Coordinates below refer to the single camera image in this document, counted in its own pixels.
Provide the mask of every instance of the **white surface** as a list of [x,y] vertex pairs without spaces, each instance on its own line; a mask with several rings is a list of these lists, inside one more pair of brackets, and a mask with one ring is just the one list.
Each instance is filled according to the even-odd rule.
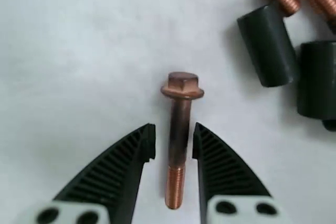
[[[262,88],[236,19],[264,0],[0,0],[0,216],[50,200],[112,143],[155,123],[133,224],[200,221],[189,145],[183,206],[164,187],[170,71],[199,75],[199,121],[256,172],[297,224],[335,223],[336,135],[300,117],[294,86]],[[311,9],[286,20],[295,47],[330,36]]]
[[58,215],[52,224],[76,224],[77,220],[88,212],[94,212],[98,216],[96,224],[110,224],[107,209],[102,205],[62,201],[44,202],[31,206],[20,213],[14,224],[38,224],[39,215],[50,208],[58,210]]
[[[229,202],[236,208],[235,213],[218,212],[220,202]],[[258,204],[268,204],[276,210],[275,215],[261,214]],[[271,197],[265,196],[224,196],[211,198],[207,208],[207,224],[293,224],[286,211]]]

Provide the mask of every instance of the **black rubber tube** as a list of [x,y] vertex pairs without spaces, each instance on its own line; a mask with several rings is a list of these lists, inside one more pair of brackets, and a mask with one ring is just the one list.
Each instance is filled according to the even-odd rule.
[[298,113],[327,128],[336,119],[336,41],[302,44],[300,61]]
[[299,79],[295,50],[275,4],[237,20],[261,85],[278,87]]

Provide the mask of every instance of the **black rubber sleeve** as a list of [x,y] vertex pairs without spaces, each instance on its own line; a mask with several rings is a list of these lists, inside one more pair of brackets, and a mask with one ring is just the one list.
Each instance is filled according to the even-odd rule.
[[295,50],[275,4],[263,6],[237,20],[252,63],[264,87],[299,79]]

